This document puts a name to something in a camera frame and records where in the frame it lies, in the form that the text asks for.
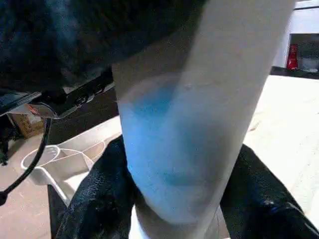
white tube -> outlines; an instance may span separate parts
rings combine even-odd
[[[293,6],[210,0],[178,32],[113,66],[129,170],[169,223],[142,225],[151,238],[168,238],[169,225],[187,232],[174,238],[204,237]],[[153,219],[144,206],[138,214]]]

red bottle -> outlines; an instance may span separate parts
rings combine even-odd
[[[298,69],[298,61],[297,61],[297,50],[298,46],[296,44],[290,45],[288,59],[287,59],[287,69],[297,70]]]

black cable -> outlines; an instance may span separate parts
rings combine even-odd
[[[27,178],[27,176],[29,176],[29,174],[34,170],[34,168],[38,164],[48,141],[51,124],[52,119],[45,119],[43,137],[38,148],[38,152],[36,153],[33,161],[30,163],[28,168],[24,171],[24,173],[22,173],[22,175],[18,177],[18,179],[16,179],[9,187],[7,187],[7,189],[0,192],[0,206],[5,204],[8,194],[12,192],[12,190],[15,189],[17,186],[19,186],[20,183],[22,183]]]

black wire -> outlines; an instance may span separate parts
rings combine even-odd
[[[45,119],[44,120],[44,132],[43,132],[43,137],[42,137],[42,141],[40,143],[38,152],[36,153],[33,161],[30,163],[30,165],[28,166],[28,168],[24,171],[24,173],[22,173],[22,175],[16,179],[9,187],[7,187],[7,189],[5,189],[3,191],[3,193],[7,196],[10,192],[12,192],[13,189],[15,189],[17,186],[19,186],[20,183],[22,183],[24,181],[24,179],[27,178],[27,176],[29,176],[29,174],[33,171],[33,169],[36,167],[36,165],[38,164],[43,151],[45,149],[45,146],[48,142],[48,137],[49,137],[49,132],[50,132],[50,128],[51,128],[51,124],[52,124],[52,119]]]

cardboard box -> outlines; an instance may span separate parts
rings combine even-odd
[[[20,129],[24,138],[43,133],[43,121],[38,116],[10,114],[10,117]]]

